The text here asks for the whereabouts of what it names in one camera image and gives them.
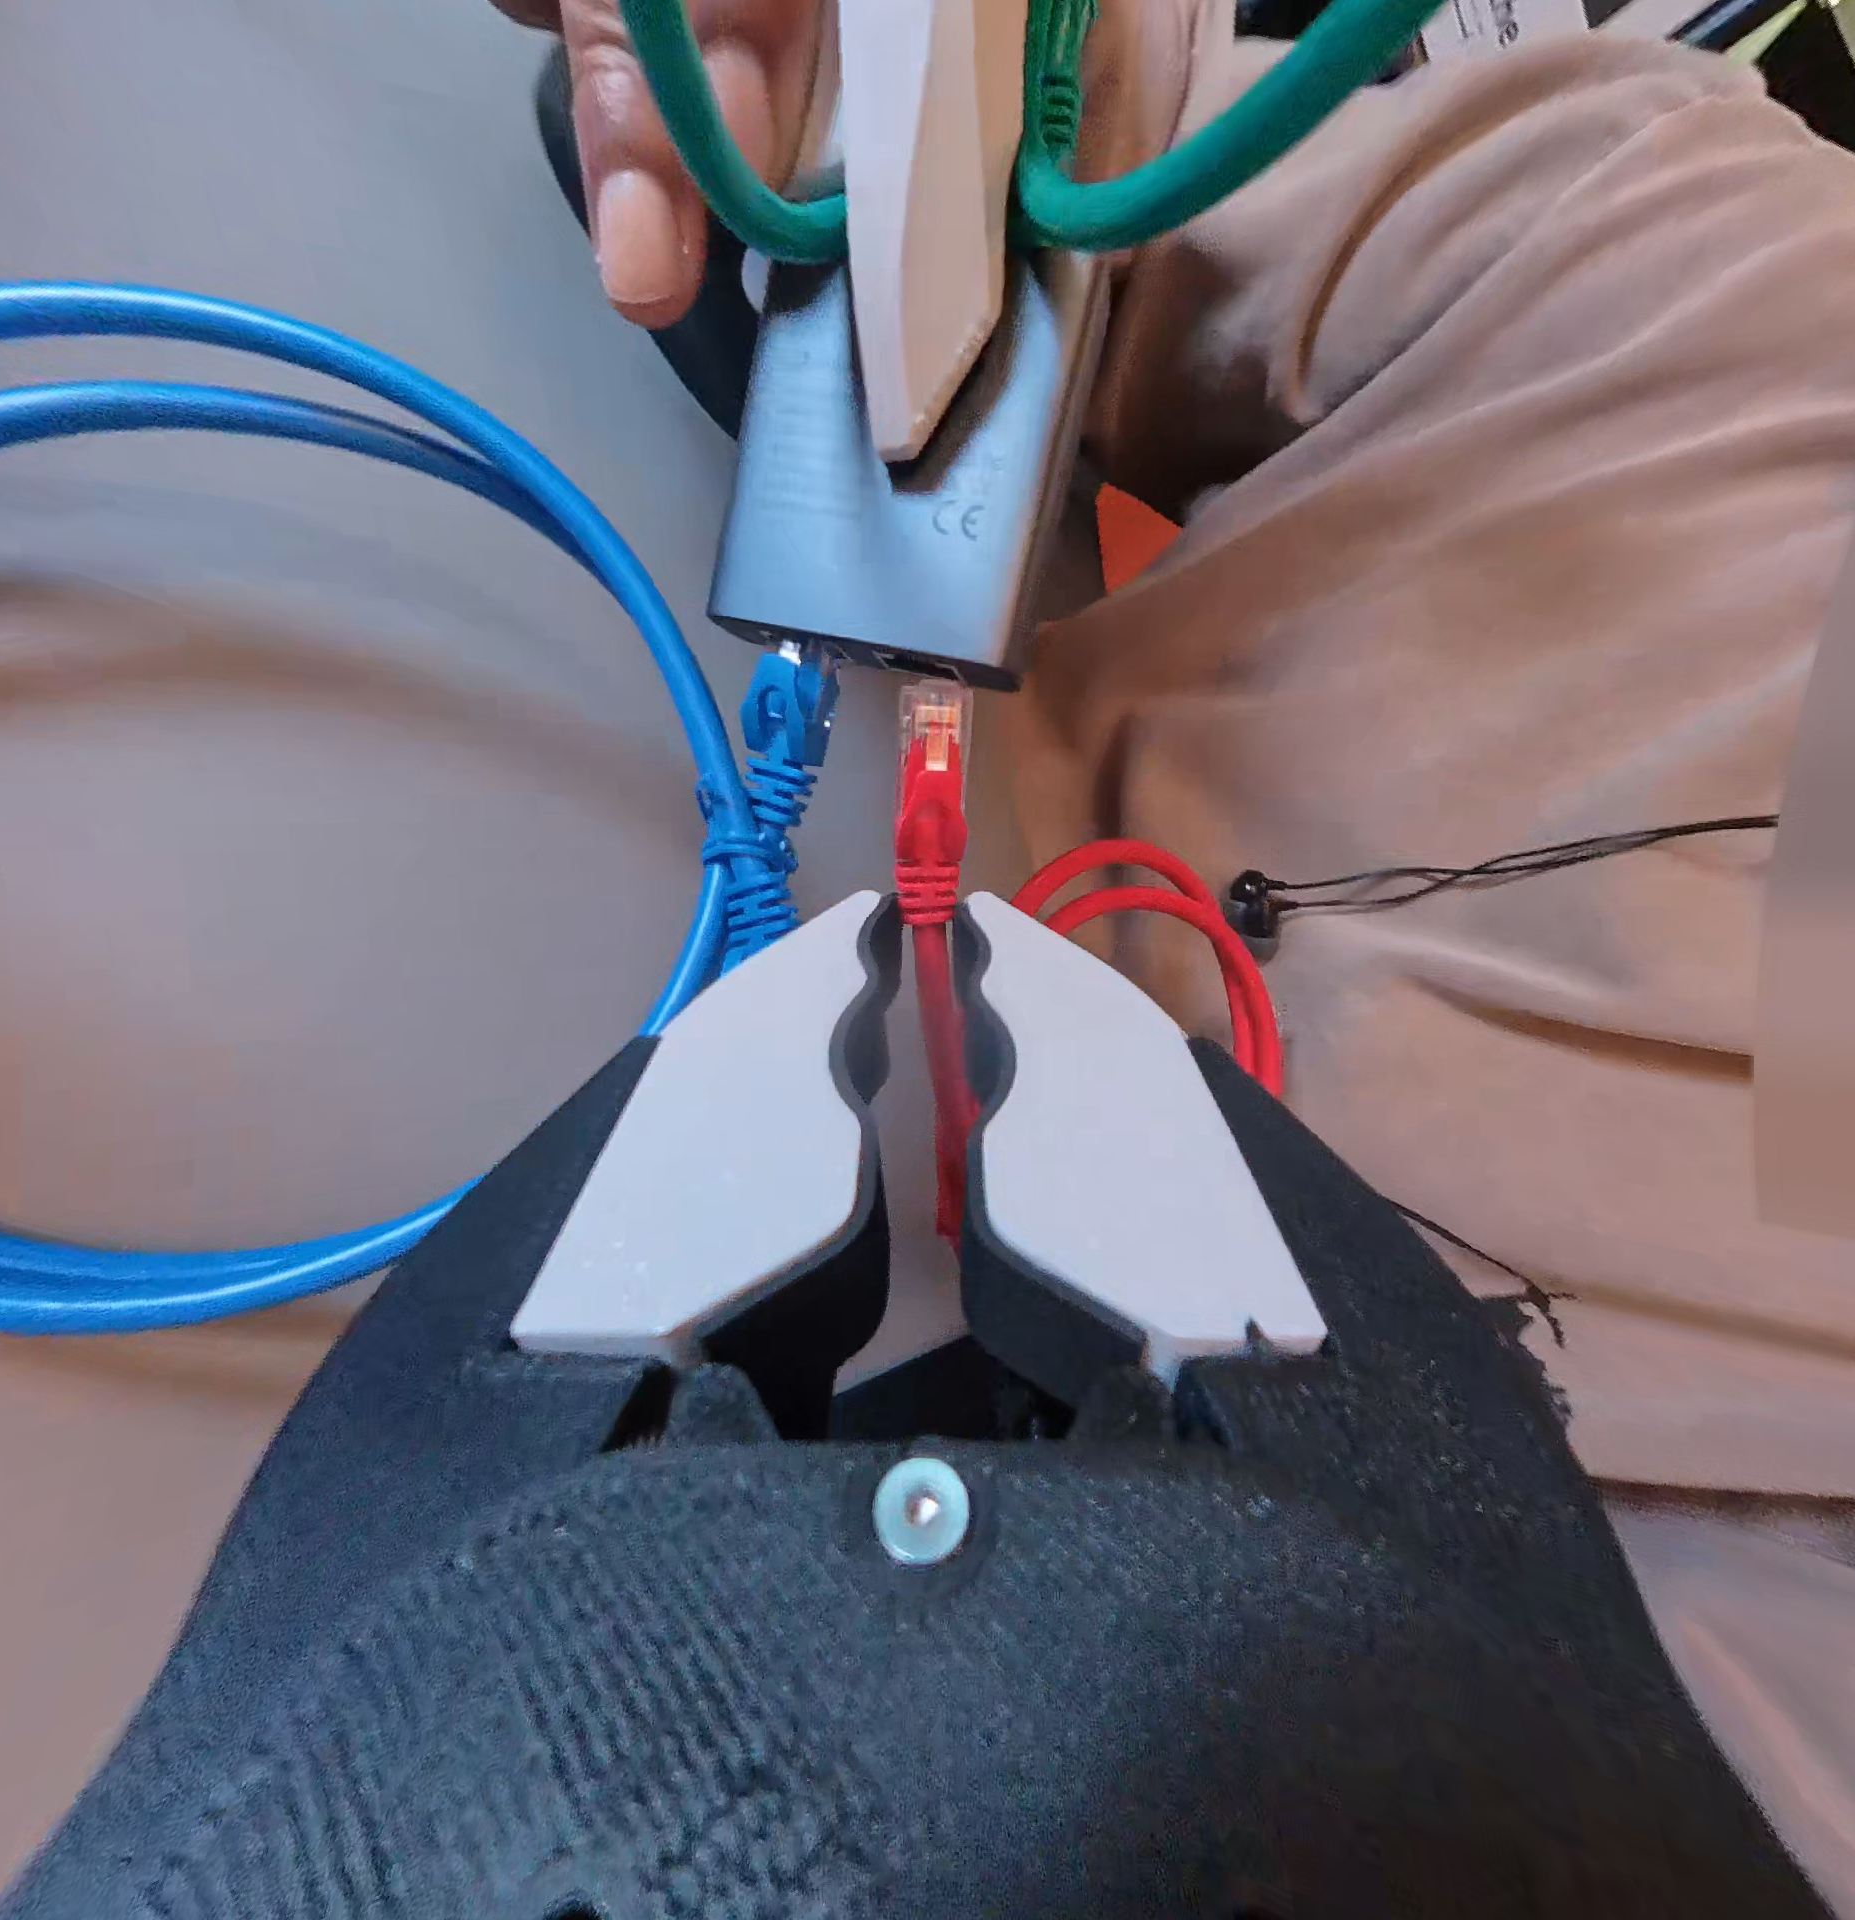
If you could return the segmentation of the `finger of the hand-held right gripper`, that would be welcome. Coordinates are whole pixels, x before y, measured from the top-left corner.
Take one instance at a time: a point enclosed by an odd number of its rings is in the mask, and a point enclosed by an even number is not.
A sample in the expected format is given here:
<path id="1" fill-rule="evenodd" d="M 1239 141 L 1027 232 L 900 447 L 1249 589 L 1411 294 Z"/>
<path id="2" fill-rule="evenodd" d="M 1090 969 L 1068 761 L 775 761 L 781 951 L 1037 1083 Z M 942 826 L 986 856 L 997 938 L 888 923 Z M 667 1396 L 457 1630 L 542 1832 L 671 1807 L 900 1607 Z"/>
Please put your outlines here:
<path id="1" fill-rule="evenodd" d="M 839 10 L 850 300 L 870 444 L 930 444 L 1005 306 L 1018 2 Z"/>

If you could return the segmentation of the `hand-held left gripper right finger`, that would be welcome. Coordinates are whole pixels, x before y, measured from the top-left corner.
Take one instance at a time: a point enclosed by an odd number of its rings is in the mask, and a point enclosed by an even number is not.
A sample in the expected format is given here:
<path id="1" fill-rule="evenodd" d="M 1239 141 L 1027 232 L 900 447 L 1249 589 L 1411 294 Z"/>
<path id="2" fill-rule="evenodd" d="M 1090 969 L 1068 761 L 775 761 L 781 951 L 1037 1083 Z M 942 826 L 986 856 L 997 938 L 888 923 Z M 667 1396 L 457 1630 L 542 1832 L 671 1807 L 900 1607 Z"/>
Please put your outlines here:
<path id="1" fill-rule="evenodd" d="M 1180 1026 L 1007 900 L 956 922 L 969 1080 L 963 1310 L 1012 1371 L 1311 1356 L 1297 1257 Z"/>

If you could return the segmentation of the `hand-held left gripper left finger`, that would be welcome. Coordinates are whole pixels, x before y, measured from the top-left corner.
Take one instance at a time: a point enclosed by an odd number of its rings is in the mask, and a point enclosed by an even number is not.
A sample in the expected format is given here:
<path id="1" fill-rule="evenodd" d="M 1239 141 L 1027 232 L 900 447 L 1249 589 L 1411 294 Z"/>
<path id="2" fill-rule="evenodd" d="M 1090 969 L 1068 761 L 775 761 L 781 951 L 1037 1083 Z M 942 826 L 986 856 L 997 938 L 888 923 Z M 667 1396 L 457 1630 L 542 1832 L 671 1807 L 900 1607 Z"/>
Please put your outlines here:
<path id="1" fill-rule="evenodd" d="M 890 1059 L 890 897 L 853 893 L 656 1037 L 511 1323 L 528 1354 L 694 1365 L 790 1323 L 843 1365 L 887 1318 L 870 1104 Z"/>

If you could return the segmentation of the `dark ethernet port hub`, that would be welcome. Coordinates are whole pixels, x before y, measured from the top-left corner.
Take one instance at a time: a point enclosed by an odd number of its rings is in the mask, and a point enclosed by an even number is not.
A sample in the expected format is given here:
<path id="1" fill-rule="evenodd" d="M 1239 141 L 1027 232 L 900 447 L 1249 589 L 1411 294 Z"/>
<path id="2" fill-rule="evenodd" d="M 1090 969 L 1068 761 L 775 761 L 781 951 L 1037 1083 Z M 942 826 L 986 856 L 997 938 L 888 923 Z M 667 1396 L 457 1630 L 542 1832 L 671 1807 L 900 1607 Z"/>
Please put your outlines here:
<path id="1" fill-rule="evenodd" d="M 1014 690 L 1037 628 L 1102 593 L 1083 420 L 1110 269 L 1012 264 L 1007 302 L 926 450 L 884 464 L 843 268 L 777 268 L 754 350 L 710 615 L 758 646 Z"/>

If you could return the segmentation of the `person's right hand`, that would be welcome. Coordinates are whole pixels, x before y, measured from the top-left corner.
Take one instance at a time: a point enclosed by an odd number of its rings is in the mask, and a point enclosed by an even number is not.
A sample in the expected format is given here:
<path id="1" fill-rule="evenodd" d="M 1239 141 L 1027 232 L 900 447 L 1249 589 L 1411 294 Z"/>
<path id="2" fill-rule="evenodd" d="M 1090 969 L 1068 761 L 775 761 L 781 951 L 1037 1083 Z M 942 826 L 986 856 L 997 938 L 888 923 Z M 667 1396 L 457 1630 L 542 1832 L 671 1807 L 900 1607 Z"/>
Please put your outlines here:
<path id="1" fill-rule="evenodd" d="M 561 40 L 587 225 L 605 298 L 625 320 L 662 330 L 700 297 L 710 211 L 673 153 L 612 2 L 497 2 L 518 27 Z M 730 135 L 761 180 L 786 195 L 819 183 L 839 96 L 837 5 L 694 2 Z"/>

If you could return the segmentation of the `small orange piece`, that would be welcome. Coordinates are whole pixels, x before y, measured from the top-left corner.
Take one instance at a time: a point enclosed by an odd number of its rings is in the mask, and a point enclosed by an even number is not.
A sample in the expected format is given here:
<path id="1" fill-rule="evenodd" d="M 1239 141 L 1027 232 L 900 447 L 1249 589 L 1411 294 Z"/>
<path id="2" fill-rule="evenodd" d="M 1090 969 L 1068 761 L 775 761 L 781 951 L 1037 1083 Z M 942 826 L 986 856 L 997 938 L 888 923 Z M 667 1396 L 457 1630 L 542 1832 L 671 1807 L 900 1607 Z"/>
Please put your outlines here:
<path id="1" fill-rule="evenodd" d="M 1094 515 L 1106 594 L 1144 576 L 1181 534 L 1180 522 L 1113 485 L 1101 485 Z"/>

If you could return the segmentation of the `light grey hoodie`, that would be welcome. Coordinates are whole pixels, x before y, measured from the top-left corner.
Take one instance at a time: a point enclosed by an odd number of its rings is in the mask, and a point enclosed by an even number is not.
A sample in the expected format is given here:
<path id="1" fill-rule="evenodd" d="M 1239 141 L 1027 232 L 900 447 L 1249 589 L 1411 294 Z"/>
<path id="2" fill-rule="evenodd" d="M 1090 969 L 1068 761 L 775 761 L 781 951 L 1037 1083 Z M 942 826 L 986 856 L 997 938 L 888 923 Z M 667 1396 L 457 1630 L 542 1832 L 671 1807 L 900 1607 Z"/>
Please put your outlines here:
<path id="1" fill-rule="evenodd" d="M 1037 636 L 1037 863 L 1775 814 L 1855 529 L 1855 157 L 1659 40 L 1421 68 L 1133 256 L 1085 448 L 1181 534 Z M 1297 1117 L 1526 1283 L 1661 1641 L 1855 1915 L 1855 1245 L 1757 1217 L 1771 846 L 1304 918 L 1272 991 Z"/>

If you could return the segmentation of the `black wired earphones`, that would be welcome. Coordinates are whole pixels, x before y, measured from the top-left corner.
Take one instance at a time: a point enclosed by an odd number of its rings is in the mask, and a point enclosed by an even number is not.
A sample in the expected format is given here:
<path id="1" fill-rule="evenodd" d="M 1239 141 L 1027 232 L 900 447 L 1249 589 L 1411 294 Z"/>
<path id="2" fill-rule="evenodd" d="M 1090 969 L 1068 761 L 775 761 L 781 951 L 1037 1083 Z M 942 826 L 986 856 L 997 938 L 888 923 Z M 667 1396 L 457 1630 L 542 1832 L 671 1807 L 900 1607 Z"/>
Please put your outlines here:
<path id="1" fill-rule="evenodd" d="M 1771 834 L 1781 815 L 1727 814 L 1655 826 L 1590 834 L 1558 844 L 1524 846 L 1465 865 L 1407 863 L 1315 879 L 1284 879 L 1244 869 L 1228 881 L 1224 913 L 1228 925 L 1250 948 L 1279 946 L 1284 925 L 1294 918 L 1370 918 L 1428 900 L 1515 886 L 1601 863 L 1650 853 L 1677 844 Z"/>

